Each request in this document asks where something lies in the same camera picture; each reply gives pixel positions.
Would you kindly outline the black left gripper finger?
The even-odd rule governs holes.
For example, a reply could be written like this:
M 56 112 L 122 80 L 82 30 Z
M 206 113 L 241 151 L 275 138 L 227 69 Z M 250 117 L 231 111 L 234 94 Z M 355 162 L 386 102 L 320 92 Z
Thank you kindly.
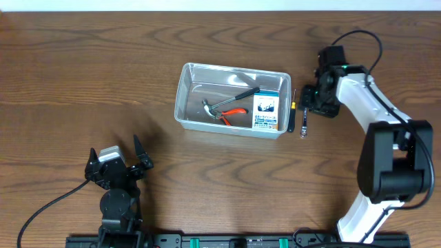
M 99 165 L 99 159 L 96 154 L 96 150 L 92 147 L 90 149 L 89 159 L 88 159 L 87 164 L 85 166 L 85 171 L 86 172 L 94 172 L 97 165 Z
M 154 167 L 153 161 L 151 160 L 147 152 L 144 150 L 137 135 L 134 135 L 134 149 L 135 149 L 136 157 L 139 160 L 139 165 L 143 169 L 152 169 Z

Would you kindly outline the silver combination wrench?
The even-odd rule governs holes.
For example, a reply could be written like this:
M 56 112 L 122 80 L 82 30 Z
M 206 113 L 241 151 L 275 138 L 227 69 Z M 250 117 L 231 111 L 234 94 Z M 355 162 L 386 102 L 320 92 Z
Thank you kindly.
M 307 113 L 308 113 L 308 109 L 305 107 L 303 110 L 302 127 L 300 130 L 300 137 L 301 138 L 307 137 Z

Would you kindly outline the black yellow screwdriver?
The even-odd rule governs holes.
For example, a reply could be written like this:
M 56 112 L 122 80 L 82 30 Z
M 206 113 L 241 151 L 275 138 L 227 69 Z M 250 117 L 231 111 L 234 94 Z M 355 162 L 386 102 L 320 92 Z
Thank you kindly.
M 292 133 L 295 129 L 295 118 L 296 118 L 296 89 L 294 89 L 292 94 L 291 108 L 289 113 L 289 122 L 287 126 L 287 132 Z

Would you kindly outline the blue white screwdriver box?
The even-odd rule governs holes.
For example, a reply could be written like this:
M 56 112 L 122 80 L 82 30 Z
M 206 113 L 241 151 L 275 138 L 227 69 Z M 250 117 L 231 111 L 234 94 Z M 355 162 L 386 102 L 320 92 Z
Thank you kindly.
M 278 131 L 279 94 L 260 91 L 254 95 L 252 128 Z

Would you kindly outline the small black handled hammer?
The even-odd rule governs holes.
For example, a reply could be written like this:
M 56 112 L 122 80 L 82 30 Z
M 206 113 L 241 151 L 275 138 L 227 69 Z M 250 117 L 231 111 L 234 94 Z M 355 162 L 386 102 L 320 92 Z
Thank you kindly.
M 206 113 L 207 113 L 210 117 L 212 117 L 212 118 L 216 118 L 216 117 L 218 116 L 218 115 L 215 113 L 215 109 L 216 109 L 217 107 L 220 107 L 220 106 L 222 106 L 222 105 L 225 105 L 225 104 L 231 103 L 231 102 L 233 102 L 233 101 L 241 100 L 241 99 L 243 99 L 243 98 L 246 98 L 246 97 L 248 97 L 248 96 L 252 96 L 252 95 L 254 95 L 255 93 L 259 93 L 259 92 L 260 92 L 260 88 L 259 88 L 259 87 L 255 87 L 255 88 L 252 88 L 252 89 L 250 89 L 250 90 L 248 90 L 248 91 L 246 91 L 246 92 L 243 92 L 243 93 L 241 93 L 241 94 L 239 94 L 239 95 L 237 95 L 237 96 L 234 96 L 234 97 L 232 97 L 232 98 L 230 98 L 230 99 L 227 99 L 227 100 L 221 101 L 220 103 L 217 103 L 217 104 L 214 104 L 214 105 L 210 105 L 210 104 L 207 102 L 206 99 L 203 99 L 203 100 L 202 100 L 202 104 L 203 104 L 203 107 L 204 107 L 204 110 L 206 111 Z

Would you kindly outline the red handled pliers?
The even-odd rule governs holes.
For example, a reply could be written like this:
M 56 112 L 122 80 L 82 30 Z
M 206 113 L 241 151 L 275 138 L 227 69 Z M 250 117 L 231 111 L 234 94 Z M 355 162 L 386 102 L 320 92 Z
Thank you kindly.
M 216 111 L 215 118 L 222 121 L 225 125 L 231 126 L 231 123 L 227 120 L 227 116 L 235 115 L 235 114 L 248 114 L 248 110 L 244 108 L 235 108 L 228 111 Z

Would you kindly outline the clear plastic container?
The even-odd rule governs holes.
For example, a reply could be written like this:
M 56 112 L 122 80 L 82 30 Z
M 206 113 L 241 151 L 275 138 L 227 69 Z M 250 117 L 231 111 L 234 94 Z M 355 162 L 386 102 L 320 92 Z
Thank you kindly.
M 215 109 L 215 113 L 235 108 L 248 110 L 248 114 L 227 116 L 231 126 L 204 110 L 203 99 L 214 105 L 255 87 L 279 94 L 278 131 L 252 128 L 254 95 Z M 287 131 L 290 105 L 291 77 L 287 73 L 186 63 L 178 83 L 174 118 L 189 130 L 276 139 Z

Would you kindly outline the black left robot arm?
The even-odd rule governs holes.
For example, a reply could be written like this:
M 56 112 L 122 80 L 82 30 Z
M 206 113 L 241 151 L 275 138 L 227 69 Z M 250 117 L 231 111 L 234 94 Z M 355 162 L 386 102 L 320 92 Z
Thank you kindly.
M 145 178 L 153 162 L 138 136 L 134 136 L 138 163 L 128 166 L 120 147 L 113 146 L 96 153 L 90 150 L 85 178 L 105 190 L 100 200 L 103 215 L 97 247 L 152 247 L 152 237 L 141 230 L 141 191 L 137 181 Z

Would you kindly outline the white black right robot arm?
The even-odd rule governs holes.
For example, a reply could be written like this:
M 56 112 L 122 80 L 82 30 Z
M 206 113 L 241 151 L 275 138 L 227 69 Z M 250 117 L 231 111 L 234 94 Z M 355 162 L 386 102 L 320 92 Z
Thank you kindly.
M 344 105 L 365 132 L 357 168 L 359 192 L 337 230 L 341 242 L 371 244 L 393 212 L 410 210 L 407 203 L 416 195 L 432 193 L 433 128 L 396 109 L 366 67 L 347 62 L 341 45 L 319 51 L 315 77 L 315 85 L 302 89 L 301 108 L 334 118 Z

